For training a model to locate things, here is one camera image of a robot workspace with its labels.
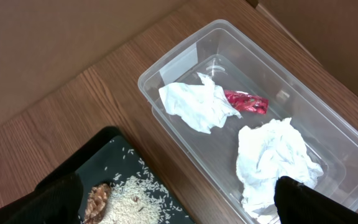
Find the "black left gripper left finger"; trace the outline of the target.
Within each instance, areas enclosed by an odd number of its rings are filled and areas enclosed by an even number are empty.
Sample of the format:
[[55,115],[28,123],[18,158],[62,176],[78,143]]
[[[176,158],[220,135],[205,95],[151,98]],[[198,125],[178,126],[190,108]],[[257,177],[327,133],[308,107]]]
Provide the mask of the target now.
[[82,198],[81,179],[71,173],[0,208],[0,224],[78,223]]

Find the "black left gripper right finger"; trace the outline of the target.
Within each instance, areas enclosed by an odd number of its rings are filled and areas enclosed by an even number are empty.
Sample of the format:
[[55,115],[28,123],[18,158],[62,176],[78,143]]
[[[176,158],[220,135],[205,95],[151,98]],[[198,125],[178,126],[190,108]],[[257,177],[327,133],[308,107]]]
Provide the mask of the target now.
[[288,176],[276,181],[274,203],[281,224],[358,224],[358,213]]

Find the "brown food chunk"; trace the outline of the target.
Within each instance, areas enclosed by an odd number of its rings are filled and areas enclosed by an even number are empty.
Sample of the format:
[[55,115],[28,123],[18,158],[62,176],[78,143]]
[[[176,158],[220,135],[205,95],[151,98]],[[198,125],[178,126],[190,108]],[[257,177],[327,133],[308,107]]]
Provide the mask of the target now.
[[111,187],[106,183],[91,188],[87,198],[84,224],[98,224],[102,221],[110,194]]

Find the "white napkin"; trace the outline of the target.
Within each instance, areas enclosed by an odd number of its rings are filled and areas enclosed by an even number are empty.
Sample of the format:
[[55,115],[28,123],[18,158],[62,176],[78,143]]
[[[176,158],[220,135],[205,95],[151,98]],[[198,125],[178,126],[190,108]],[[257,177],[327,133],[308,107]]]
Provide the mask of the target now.
[[257,127],[244,126],[238,134],[236,175],[243,183],[241,205],[259,223],[270,223],[276,211],[276,181],[282,176],[315,188],[322,167],[307,154],[305,141],[291,118],[272,119]]

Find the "pile of rice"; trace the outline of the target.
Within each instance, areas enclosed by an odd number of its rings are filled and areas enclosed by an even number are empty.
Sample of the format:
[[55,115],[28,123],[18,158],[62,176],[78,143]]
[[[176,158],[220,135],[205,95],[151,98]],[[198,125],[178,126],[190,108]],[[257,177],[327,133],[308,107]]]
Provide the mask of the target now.
[[193,223],[185,209],[174,199],[135,150],[117,150],[112,172],[105,224],[186,224]]

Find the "red wrapper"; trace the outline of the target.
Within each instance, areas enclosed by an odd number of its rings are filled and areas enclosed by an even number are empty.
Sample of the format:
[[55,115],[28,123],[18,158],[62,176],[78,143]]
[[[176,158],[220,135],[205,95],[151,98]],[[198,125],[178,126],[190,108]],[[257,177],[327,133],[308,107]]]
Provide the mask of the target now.
[[224,90],[224,95],[229,104],[238,111],[247,111],[257,114],[267,113],[269,107],[268,99],[234,90]]

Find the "small white tissue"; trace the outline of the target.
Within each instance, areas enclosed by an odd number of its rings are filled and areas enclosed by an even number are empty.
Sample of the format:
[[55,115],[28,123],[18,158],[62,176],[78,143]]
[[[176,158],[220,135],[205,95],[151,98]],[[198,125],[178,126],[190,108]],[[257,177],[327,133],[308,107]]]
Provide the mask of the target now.
[[198,77],[201,85],[173,82],[158,90],[166,113],[178,115],[189,127],[206,134],[213,127],[222,128],[230,116],[242,118],[221,86],[209,75],[198,73]]

